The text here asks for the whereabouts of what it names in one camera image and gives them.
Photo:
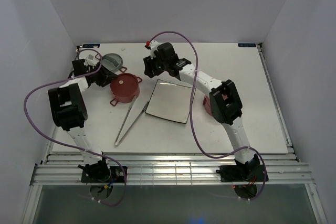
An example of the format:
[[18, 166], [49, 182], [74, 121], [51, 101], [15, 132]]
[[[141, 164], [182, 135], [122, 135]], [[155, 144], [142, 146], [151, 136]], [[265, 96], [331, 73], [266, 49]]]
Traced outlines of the grey lunch box lid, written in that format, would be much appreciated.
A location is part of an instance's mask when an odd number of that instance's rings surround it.
[[102, 65], [112, 73], [125, 73], [127, 68], [123, 65], [123, 59], [119, 54], [109, 53], [102, 57]]

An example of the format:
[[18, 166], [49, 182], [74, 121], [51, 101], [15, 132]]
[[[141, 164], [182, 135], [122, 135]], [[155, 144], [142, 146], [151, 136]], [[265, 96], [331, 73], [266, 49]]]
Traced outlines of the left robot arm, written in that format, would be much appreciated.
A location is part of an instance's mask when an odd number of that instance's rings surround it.
[[84, 59], [72, 61], [71, 80], [58, 88], [48, 90], [52, 119], [73, 139], [83, 156], [84, 165], [78, 167], [91, 179], [105, 182], [111, 177], [111, 168], [101, 149], [90, 141], [84, 131], [88, 112], [82, 93], [91, 84], [105, 87], [118, 75], [100, 63], [92, 66]]

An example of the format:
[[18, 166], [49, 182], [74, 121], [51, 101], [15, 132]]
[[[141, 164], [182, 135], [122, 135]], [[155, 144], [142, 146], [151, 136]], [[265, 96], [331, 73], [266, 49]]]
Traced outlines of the aluminium frame rail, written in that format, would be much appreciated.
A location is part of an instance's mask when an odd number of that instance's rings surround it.
[[[234, 165], [232, 156], [210, 159], [203, 155], [117, 155], [128, 168], [130, 186], [219, 185], [216, 170], [221, 165]], [[294, 153], [264, 156], [269, 184], [313, 184], [307, 163], [296, 160]], [[33, 185], [79, 185], [82, 171], [79, 154], [50, 154], [34, 168]]]

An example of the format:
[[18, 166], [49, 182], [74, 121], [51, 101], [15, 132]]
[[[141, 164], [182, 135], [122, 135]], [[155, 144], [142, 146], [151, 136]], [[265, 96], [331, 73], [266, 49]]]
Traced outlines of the pink bowl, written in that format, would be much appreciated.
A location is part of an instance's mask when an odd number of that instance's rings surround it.
[[206, 95], [203, 98], [203, 107], [205, 111], [207, 112], [207, 114], [212, 116], [210, 100], [209, 100], [209, 97]]
[[119, 74], [110, 83], [110, 90], [113, 95], [113, 99], [110, 101], [110, 104], [112, 106], [116, 106], [118, 103], [132, 102], [132, 100], [137, 98], [140, 94], [141, 82], [142, 78], [134, 74]]

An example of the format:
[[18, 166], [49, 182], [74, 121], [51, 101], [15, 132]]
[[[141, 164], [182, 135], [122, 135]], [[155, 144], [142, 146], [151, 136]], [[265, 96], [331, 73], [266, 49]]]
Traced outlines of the white square plate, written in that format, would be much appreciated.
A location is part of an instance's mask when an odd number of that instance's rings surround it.
[[191, 90], [192, 87], [157, 79], [145, 113], [186, 124], [190, 115]]

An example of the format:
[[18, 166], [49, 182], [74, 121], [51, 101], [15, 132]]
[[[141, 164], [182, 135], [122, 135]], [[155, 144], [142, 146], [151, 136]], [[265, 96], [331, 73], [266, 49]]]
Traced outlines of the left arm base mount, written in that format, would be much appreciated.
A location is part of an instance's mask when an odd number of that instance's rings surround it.
[[124, 176], [128, 173], [128, 167], [123, 166], [106, 166], [100, 167], [98, 164], [94, 165], [78, 165], [82, 170], [81, 182], [82, 183], [106, 183], [114, 181], [115, 183], [124, 183]]

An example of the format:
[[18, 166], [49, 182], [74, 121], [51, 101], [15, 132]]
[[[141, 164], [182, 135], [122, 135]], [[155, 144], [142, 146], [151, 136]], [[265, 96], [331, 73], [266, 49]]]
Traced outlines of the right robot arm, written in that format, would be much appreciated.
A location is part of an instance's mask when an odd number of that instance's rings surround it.
[[213, 118], [223, 126], [234, 150], [238, 177], [250, 180], [260, 165], [255, 151], [250, 149], [243, 120], [242, 102], [233, 81], [220, 81], [199, 71], [191, 61], [179, 58], [171, 43], [148, 41], [145, 48], [150, 55], [143, 59], [145, 75], [153, 78], [163, 72], [177, 80], [192, 85], [192, 91], [199, 90], [209, 98]]

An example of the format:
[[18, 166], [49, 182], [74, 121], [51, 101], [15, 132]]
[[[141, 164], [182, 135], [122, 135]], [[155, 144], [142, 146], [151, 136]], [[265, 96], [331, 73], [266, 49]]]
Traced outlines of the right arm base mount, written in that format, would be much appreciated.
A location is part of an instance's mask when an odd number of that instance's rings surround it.
[[268, 175], [265, 174], [264, 166], [257, 164], [222, 165], [216, 173], [220, 175], [221, 182], [267, 182]]

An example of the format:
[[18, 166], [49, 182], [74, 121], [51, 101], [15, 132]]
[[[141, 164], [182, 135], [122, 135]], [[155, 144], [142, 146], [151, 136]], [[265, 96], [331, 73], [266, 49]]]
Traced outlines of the metal tongs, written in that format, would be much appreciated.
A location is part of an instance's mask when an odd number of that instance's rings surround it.
[[137, 114], [132, 114], [133, 107], [134, 107], [135, 104], [136, 104], [136, 101], [133, 100], [128, 107], [126, 115], [123, 119], [123, 122], [120, 126], [120, 129], [117, 133], [117, 136], [114, 140], [114, 147], [120, 146], [121, 143], [125, 140], [125, 138], [129, 134], [129, 132], [134, 128], [134, 126], [139, 121], [141, 116], [145, 113], [145, 111], [146, 111], [146, 109], [149, 105], [149, 101], [147, 101], [144, 104], [144, 106], [142, 107], [142, 109], [140, 111], [137, 111]]

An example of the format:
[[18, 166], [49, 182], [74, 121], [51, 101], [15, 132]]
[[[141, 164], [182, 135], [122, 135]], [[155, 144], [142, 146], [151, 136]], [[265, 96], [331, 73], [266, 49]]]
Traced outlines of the dark red lid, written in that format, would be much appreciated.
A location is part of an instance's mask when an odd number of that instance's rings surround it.
[[130, 97], [137, 93], [139, 84], [135, 75], [130, 73], [119, 74], [110, 83], [110, 90], [116, 97]]

